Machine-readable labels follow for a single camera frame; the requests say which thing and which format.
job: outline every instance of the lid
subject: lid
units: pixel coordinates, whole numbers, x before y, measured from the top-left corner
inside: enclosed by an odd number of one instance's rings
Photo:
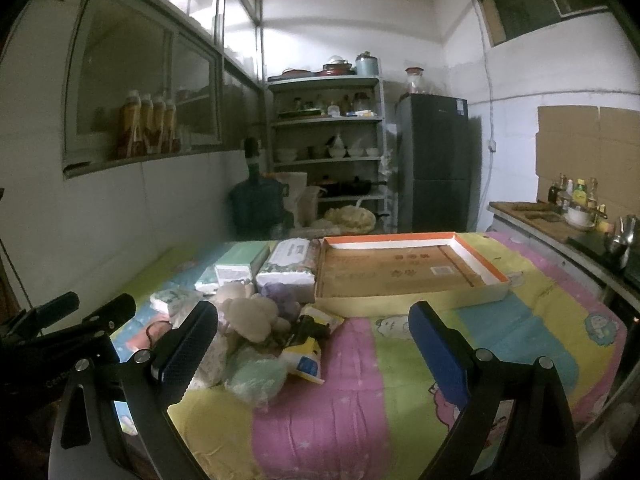
[[[360,59],[376,59],[376,58],[373,57],[368,50],[365,50],[362,54],[358,54],[358,57],[356,57],[356,61]]]

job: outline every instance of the plush toy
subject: plush toy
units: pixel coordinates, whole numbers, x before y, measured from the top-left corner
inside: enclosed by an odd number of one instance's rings
[[[261,294],[251,294],[253,285],[225,283],[215,304],[229,328],[252,343],[261,343],[274,332],[288,332],[289,321],[278,315],[278,305]]]
[[[300,304],[296,301],[296,297],[289,285],[285,283],[266,283],[260,293],[276,302],[280,317],[290,323],[294,323],[298,319]]]

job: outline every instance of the orange box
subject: orange box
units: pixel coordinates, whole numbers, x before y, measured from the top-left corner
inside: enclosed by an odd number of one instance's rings
[[[456,233],[329,237],[316,305],[342,317],[394,316],[427,300],[438,311],[499,301],[509,279]]]

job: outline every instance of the screw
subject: screw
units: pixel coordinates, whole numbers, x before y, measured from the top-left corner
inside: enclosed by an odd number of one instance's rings
[[[548,357],[542,356],[540,359],[538,359],[538,363],[545,370],[551,370],[551,368],[554,367],[554,362],[551,359],[549,359]]]
[[[490,361],[494,358],[494,355],[486,348],[479,348],[476,350],[476,357],[480,361]]]
[[[89,359],[80,359],[76,363],[76,370],[81,372],[82,370],[86,370],[89,367]]]
[[[151,352],[149,350],[142,349],[138,350],[135,354],[133,354],[133,360],[138,364],[146,363],[151,359]]]

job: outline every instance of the yellow package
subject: yellow package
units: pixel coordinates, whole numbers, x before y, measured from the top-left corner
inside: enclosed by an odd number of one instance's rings
[[[320,373],[321,349],[318,341],[324,341],[338,328],[344,319],[331,316],[307,305],[291,329],[291,336],[280,359],[287,365],[287,372],[316,384],[324,383]]]

